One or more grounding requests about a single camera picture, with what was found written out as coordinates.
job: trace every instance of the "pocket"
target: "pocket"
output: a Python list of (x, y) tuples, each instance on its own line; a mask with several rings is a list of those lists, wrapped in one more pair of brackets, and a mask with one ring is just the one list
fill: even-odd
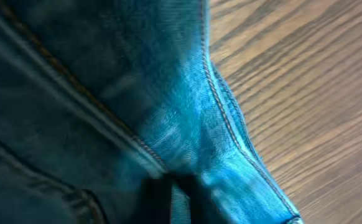
[(89, 190), (78, 189), (36, 169), (0, 144), (0, 179), (45, 198), (59, 199), (76, 219), (76, 223), (107, 223), (104, 213)]

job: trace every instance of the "blue denim garment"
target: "blue denim garment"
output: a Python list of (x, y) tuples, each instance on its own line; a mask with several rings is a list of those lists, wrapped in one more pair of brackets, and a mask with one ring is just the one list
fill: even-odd
[(302, 223), (197, 0), (0, 0), (0, 223)]

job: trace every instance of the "wooden floor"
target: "wooden floor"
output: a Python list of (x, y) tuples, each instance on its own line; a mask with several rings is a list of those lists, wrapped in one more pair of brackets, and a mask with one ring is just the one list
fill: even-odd
[(211, 0), (210, 50), (305, 222), (362, 224), (362, 0)]

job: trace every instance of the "dark blue denim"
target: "dark blue denim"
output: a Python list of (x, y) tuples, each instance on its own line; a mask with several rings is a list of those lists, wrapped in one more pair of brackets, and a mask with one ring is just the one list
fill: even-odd
[(198, 0), (0, 0), (0, 223), (302, 223)]

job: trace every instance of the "denim fabric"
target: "denim fabric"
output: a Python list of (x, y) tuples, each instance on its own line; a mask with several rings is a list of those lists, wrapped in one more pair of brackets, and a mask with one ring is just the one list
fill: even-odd
[(0, 0), (0, 223), (302, 223), (197, 0)]

